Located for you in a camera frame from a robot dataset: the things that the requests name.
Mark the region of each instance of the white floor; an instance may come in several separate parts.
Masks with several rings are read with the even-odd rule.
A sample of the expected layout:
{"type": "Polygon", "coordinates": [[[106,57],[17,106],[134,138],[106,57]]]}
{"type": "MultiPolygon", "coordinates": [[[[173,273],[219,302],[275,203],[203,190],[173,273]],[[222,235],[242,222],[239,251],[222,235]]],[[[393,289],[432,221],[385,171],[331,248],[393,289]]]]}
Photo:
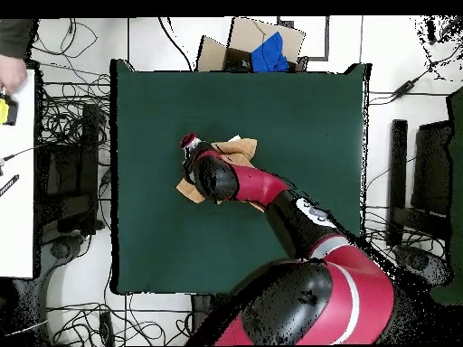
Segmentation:
{"type": "MultiPolygon", "coordinates": [[[[276,17],[252,16],[261,21],[276,23],[276,17]]],[[[195,66],[196,54],[202,35],[206,34],[214,40],[227,42],[231,17],[223,18],[172,18],[172,33],[165,19],[167,30],[172,33],[175,41],[184,49],[186,56],[195,66]]],[[[288,17],[296,21],[296,28],[307,32],[302,54],[309,56],[323,56],[325,18],[319,17],[288,17]]],[[[41,63],[55,67],[42,66],[44,81],[92,82],[99,74],[109,73],[110,59],[129,59],[136,70],[187,70],[187,64],[178,50],[166,38],[156,18],[130,19],[77,19],[78,23],[87,25],[98,37],[80,57],[70,59],[75,70],[83,70],[93,74],[67,70],[70,64],[62,56],[51,56],[48,53],[33,51],[33,58],[41,63]]],[[[62,37],[69,28],[69,19],[52,19],[41,21],[39,34],[48,50],[59,52],[62,37]]],[[[419,17],[409,16],[331,16],[330,43],[328,62],[311,61],[308,70],[342,72],[356,62],[371,63],[373,65],[370,80],[370,99],[387,97],[406,80],[412,80],[420,75],[429,63],[423,46],[420,44],[418,32],[423,23],[419,17]]],[[[76,38],[67,51],[71,56],[77,55],[94,39],[90,30],[84,26],[77,27],[76,38]]],[[[456,45],[451,42],[437,44],[427,48],[431,58],[435,60],[448,57],[456,45]]],[[[430,93],[429,95],[407,95],[391,104],[371,106],[369,108],[369,146],[367,180],[388,168],[389,138],[393,119],[407,119],[409,122],[410,157],[414,154],[414,137],[420,125],[441,121],[448,118],[445,96],[461,87],[463,74],[459,64],[453,63],[437,71],[446,80],[435,80],[436,75],[428,73],[416,84],[412,93],[430,93]]],[[[58,86],[47,86],[53,96],[61,95],[58,86]]],[[[65,89],[72,93],[71,87],[65,89]]],[[[100,153],[100,159],[109,160],[107,152],[100,153]]],[[[413,162],[408,166],[408,180],[410,183],[413,162]]],[[[99,175],[106,171],[101,168],[99,175]]],[[[372,183],[367,193],[367,204],[386,206],[387,174],[372,183]]],[[[110,188],[103,198],[110,197],[110,188]]],[[[410,202],[411,184],[408,190],[407,202],[410,202]]],[[[105,218],[109,218],[110,202],[103,202],[105,218]]],[[[376,210],[376,214],[384,215],[384,211],[376,210]]],[[[109,277],[111,262],[111,237],[108,229],[98,232],[92,239],[89,252],[82,258],[73,260],[69,265],[60,267],[53,275],[47,296],[49,307],[63,307],[66,305],[82,305],[85,303],[103,303],[103,291],[109,277]]],[[[108,290],[109,306],[124,316],[125,297],[113,295],[108,290]]],[[[95,305],[87,305],[89,310],[95,305]]],[[[131,308],[137,320],[157,322],[165,331],[166,339],[178,333],[175,321],[184,319],[186,312],[191,309],[190,296],[184,294],[134,295],[131,308]],[[181,313],[167,313],[162,310],[172,310],[181,313]]],[[[54,310],[49,314],[49,325],[53,333],[76,314],[76,309],[66,307],[54,310]]],[[[98,329],[98,314],[90,314],[90,323],[98,329]]],[[[113,316],[115,332],[123,331],[124,322],[113,316]]],[[[160,330],[155,326],[148,327],[146,334],[156,338],[160,330]]],[[[127,330],[127,338],[136,335],[132,329],[127,330]]],[[[96,344],[98,336],[93,339],[96,344]]],[[[73,331],[62,335],[60,342],[77,340],[73,331]]],[[[185,341],[184,336],[177,337],[170,344],[180,345],[185,341]]],[[[153,344],[163,344],[163,338],[151,341],[153,344]]],[[[136,335],[127,342],[128,345],[148,345],[148,342],[136,335]]]]}

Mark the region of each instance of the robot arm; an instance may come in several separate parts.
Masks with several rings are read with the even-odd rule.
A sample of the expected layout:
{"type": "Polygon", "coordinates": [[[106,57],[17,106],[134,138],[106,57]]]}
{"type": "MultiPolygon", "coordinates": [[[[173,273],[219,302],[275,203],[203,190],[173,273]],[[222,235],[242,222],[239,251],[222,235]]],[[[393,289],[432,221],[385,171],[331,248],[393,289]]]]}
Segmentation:
{"type": "Polygon", "coordinates": [[[262,206],[289,255],[239,291],[222,314],[210,315],[189,344],[371,343],[379,337],[392,314],[392,283],[327,212],[273,174],[225,163],[195,135],[181,147],[185,179],[208,200],[262,206]]]}

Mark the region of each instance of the green mat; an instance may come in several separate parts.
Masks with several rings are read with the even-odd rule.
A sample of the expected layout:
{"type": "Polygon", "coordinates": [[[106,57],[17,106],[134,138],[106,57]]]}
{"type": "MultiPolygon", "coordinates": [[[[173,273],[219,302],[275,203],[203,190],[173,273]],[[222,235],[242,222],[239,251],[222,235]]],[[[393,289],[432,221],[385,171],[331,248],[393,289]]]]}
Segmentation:
{"type": "Polygon", "coordinates": [[[134,72],[118,61],[118,292],[227,293],[286,256],[249,204],[196,204],[176,190],[178,143],[189,132],[256,138],[256,167],[285,176],[359,234],[366,69],[134,72]]]}

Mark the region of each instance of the tan towel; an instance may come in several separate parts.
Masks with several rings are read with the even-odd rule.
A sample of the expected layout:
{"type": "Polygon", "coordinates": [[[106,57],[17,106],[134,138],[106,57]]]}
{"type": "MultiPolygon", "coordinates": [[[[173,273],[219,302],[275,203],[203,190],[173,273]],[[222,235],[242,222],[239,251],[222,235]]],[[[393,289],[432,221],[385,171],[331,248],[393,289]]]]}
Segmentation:
{"type": "MultiPolygon", "coordinates": [[[[256,153],[257,140],[252,138],[232,139],[227,142],[213,143],[213,147],[221,154],[222,160],[229,164],[254,167],[250,163],[250,160],[256,153]]],[[[193,202],[199,203],[204,201],[204,197],[197,191],[196,187],[188,183],[185,179],[182,179],[177,185],[177,190],[193,202]]],[[[259,205],[252,202],[250,204],[256,209],[263,211],[259,205]]]]}

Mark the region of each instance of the human hand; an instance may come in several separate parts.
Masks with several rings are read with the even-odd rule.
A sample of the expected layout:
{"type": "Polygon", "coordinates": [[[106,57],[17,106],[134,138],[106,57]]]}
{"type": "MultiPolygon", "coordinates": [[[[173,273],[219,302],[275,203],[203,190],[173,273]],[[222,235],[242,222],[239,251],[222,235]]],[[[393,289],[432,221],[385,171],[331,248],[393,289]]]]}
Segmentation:
{"type": "Polygon", "coordinates": [[[0,90],[5,87],[6,93],[13,95],[23,85],[27,73],[22,59],[0,54],[0,90]]]}

